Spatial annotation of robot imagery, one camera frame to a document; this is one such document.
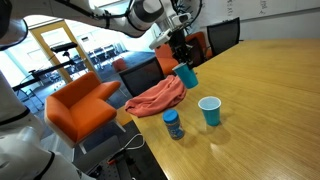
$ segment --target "bottle label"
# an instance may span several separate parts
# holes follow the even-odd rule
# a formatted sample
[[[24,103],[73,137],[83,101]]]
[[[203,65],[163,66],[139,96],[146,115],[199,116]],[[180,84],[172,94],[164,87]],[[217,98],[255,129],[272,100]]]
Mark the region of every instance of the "bottle label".
[[[184,135],[184,131],[180,125],[180,121],[176,121],[172,124],[166,123],[169,134],[172,139],[181,139]]]

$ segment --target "black chair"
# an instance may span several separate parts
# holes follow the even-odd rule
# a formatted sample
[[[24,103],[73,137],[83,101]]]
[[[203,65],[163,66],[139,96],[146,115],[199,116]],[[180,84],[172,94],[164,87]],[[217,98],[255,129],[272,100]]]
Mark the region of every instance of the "black chair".
[[[204,63],[206,57],[203,53],[202,47],[198,41],[198,39],[192,38],[190,40],[188,40],[187,45],[189,45],[191,47],[190,49],[190,58],[193,61],[192,67],[197,67],[199,65],[201,65],[202,63]]]
[[[240,18],[207,26],[208,40],[216,56],[239,43]]]
[[[147,61],[119,73],[130,94],[135,97],[158,84],[164,75],[158,59],[152,57]]]

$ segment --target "office chair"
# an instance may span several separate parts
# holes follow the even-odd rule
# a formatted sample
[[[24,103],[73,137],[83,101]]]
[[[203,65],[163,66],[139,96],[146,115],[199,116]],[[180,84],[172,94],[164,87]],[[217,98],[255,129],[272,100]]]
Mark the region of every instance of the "office chair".
[[[202,47],[198,41],[198,39],[192,38],[186,42],[187,45],[191,46],[190,49],[190,58],[193,61],[192,67],[197,67],[204,63],[206,57],[203,53]]]
[[[101,83],[88,72],[47,97],[45,122],[67,145],[78,145],[85,154],[85,139],[107,122],[125,132],[114,119],[116,109],[106,102],[119,87],[119,81]]]
[[[238,44],[240,18],[207,26],[207,33],[212,53],[216,56]]]
[[[174,74],[172,69],[179,63],[172,57],[172,51],[169,44],[162,44],[159,48],[154,49],[154,52],[159,61],[163,74],[166,76]]]
[[[207,45],[207,43],[206,43],[206,39],[204,37],[204,33],[202,31],[198,31],[198,32],[189,34],[189,35],[186,36],[186,42],[192,40],[193,38],[197,38],[198,39],[199,44],[200,44],[200,46],[202,48],[203,54],[206,57],[205,61],[211,59],[213,57],[212,51],[211,51],[210,46]]]
[[[119,73],[130,94],[135,97],[164,79],[156,57]]]

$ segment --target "chair back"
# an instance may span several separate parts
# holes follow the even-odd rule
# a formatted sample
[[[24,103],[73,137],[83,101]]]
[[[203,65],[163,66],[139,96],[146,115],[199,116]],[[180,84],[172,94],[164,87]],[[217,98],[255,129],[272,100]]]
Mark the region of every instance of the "chair back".
[[[164,79],[156,57],[119,73],[130,94],[135,97]]]
[[[190,58],[193,62],[192,67],[197,67],[204,63],[205,56],[202,51],[202,47],[197,38],[192,38],[187,41],[187,44],[191,46],[190,49]]]
[[[240,36],[240,18],[207,26],[208,40],[214,55],[238,44]]]
[[[62,87],[59,91],[54,92],[51,96],[57,98],[67,108],[70,108],[79,99],[86,96],[90,91],[101,84],[96,74],[92,71],[82,75],[77,80],[70,82]]]

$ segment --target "blue cup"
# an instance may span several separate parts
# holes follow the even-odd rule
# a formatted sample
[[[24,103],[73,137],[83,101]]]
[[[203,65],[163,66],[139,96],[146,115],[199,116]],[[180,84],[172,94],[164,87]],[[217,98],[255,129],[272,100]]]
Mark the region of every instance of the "blue cup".
[[[193,69],[189,69],[186,63],[180,63],[172,69],[181,79],[187,89],[191,89],[198,85],[198,79]]]
[[[208,96],[202,98],[199,103],[206,122],[210,126],[217,126],[220,123],[220,106],[219,98]]]

